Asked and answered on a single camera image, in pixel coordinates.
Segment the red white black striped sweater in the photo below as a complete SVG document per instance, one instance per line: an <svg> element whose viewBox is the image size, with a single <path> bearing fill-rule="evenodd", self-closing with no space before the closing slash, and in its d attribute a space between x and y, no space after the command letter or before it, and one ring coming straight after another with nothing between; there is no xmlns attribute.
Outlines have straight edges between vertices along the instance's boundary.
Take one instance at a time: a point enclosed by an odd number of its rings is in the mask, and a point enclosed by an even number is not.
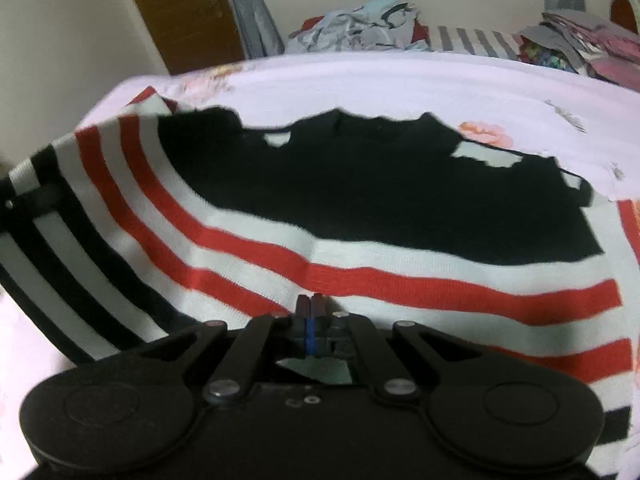
<svg viewBox="0 0 640 480"><path fill-rule="evenodd" d="M431 115L277 129L146 89L1 182L1 285L73 366L36 479L629 479L631 203ZM293 359L296 299L352 357Z"/></svg>

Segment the grey blue clothes pile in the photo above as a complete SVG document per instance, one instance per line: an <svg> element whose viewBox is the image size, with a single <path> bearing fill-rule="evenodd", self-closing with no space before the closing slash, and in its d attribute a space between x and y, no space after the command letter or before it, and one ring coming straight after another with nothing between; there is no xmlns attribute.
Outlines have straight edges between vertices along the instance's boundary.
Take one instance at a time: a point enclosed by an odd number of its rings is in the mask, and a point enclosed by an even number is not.
<svg viewBox="0 0 640 480"><path fill-rule="evenodd" d="M290 36L285 53L411 50L431 51L416 7L405 0L370 0L308 18Z"/></svg>

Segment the pink grey clothes pile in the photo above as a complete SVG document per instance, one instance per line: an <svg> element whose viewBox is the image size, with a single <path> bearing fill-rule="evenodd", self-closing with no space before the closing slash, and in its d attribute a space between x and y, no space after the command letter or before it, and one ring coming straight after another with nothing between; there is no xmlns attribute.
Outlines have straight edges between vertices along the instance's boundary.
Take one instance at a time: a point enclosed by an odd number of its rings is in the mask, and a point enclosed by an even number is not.
<svg viewBox="0 0 640 480"><path fill-rule="evenodd" d="M639 36L620 25L582 11L552 10L518 34L521 54L537 46L576 74L639 91Z"/></svg>

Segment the grey curtain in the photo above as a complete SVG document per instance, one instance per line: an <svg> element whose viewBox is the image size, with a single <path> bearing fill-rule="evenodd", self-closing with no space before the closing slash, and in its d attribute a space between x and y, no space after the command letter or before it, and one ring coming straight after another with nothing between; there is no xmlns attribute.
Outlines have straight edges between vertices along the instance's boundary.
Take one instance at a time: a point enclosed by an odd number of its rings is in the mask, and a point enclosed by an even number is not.
<svg viewBox="0 0 640 480"><path fill-rule="evenodd" d="M264 0L229 0L244 58L271 58L285 46Z"/></svg>

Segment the brown wooden door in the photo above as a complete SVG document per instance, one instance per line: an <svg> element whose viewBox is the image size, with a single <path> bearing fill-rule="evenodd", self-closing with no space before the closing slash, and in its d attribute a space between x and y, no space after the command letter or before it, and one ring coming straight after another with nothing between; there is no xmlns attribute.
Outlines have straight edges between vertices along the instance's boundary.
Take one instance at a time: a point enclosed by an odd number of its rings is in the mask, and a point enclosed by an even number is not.
<svg viewBox="0 0 640 480"><path fill-rule="evenodd" d="M244 58L228 0L134 2L171 75Z"/></svg>

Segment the grey white striped cloth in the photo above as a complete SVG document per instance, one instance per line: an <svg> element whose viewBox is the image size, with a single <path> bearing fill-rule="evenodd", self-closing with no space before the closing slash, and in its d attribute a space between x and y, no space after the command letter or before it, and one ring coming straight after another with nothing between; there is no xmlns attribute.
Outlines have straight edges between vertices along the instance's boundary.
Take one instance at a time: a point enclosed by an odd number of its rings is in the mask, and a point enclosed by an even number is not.
<svg viewBox="0 0 640 480"><path fill-rule="evenodd" d="M428 26L428 39L432 50L436 52L486 56L508 61L520 59L522 45L520 35L448 26Z"/></svg>

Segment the pink floral bed sheet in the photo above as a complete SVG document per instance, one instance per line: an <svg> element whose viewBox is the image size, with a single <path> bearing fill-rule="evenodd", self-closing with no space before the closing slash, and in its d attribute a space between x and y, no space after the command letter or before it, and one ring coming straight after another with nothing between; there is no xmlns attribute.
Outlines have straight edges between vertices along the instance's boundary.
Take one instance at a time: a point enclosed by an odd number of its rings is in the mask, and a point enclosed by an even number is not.
<svg viewBox="0 0 640 480"><path fill-rule="evenodd" d="M449 53L276 56L125 80L81 125L116 116L148 87L187 107L232 108L258 128L334 108L400 120L431 113L476 140L553 156L611 200L639 196L638 93L551 68Z"/></svg>

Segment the white red scalloped headboard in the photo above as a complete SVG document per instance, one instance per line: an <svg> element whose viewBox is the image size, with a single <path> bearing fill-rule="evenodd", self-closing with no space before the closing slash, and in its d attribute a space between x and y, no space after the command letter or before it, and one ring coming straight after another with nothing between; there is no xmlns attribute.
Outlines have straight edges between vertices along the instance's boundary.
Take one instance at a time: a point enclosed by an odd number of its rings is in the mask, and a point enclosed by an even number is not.
<svg viewBox="0 0 640 480"><path fill-rule="evenodd" d="M631 0L612 0L610 21L636 35L639 33L638 18Z"/></svg>

